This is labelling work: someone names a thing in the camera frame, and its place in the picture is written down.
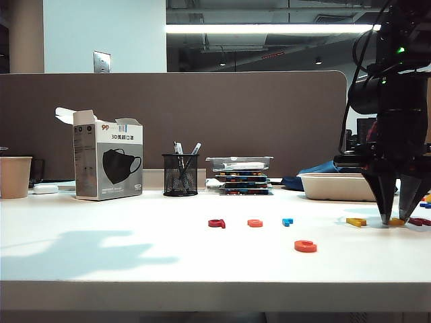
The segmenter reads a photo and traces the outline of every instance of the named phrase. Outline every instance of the orange toy piece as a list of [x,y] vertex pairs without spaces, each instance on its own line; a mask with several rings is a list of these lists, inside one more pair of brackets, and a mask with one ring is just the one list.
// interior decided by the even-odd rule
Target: orange toy piece
[[316,252],[317,245],[314,244],[312,241],[298,240],[298,241],[295,241],[295,250],[301,251],[301,252]]
[[403,220],[397,219],[396,217],[393,217],[388,221],[388,225],[405,225],[405,222]]
[[366,225],[366,220],[360,219],[359,217],[348,217],[345,219],[345,222],[352,224],[356,227],[362,227],[363,225]]
[[248,220],[247,224],[251,227],[263,227],[263,222],[256,219]]

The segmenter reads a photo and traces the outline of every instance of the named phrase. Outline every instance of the ceiling lamp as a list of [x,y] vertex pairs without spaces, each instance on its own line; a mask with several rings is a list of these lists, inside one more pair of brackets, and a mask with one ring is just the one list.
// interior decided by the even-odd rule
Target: ceiling lamp
[[167,34],[361,34],[368,24],[166,25]]

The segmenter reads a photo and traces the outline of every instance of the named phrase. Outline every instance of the light switch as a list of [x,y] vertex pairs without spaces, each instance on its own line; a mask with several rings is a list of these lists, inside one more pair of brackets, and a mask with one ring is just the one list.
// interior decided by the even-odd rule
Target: light switch
[[110,54],[94,52],[94,72],[110,73]]

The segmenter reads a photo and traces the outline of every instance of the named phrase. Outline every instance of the red toy piece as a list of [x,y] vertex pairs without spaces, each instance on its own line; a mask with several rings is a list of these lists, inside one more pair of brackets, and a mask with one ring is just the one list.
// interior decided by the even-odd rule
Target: red toy piece
[[423,225],[427,225],[428,227],[431,226],[431,220],[422,219],[420,217],[416,217],[415,219],[420,220]]
[[313,244],[312,241],[298,240],[298,241],[295,241],[295,250],[301,251],[301,252],[316,252],[317,245]]
[[208,226],[209,227],[221,227],[222,229],[226,228],[226,224],[224,223],[224,221],[222,219],[221,220],[209,220]]
[[409,223],[414,224],[414,225],[417,225],[418,227],[421,227],[421,226],[422,226],[422,221],[420,221],[420,219],[416,219],[416,218],[414,218],[414,217],[411,217],[411,218],[409,219]]

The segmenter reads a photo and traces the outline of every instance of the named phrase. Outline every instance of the paper cup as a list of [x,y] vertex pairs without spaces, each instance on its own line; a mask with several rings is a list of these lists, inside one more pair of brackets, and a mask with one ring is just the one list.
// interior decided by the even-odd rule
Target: paper cup
[[31,157],[0,157],[0,197],[27,197]]

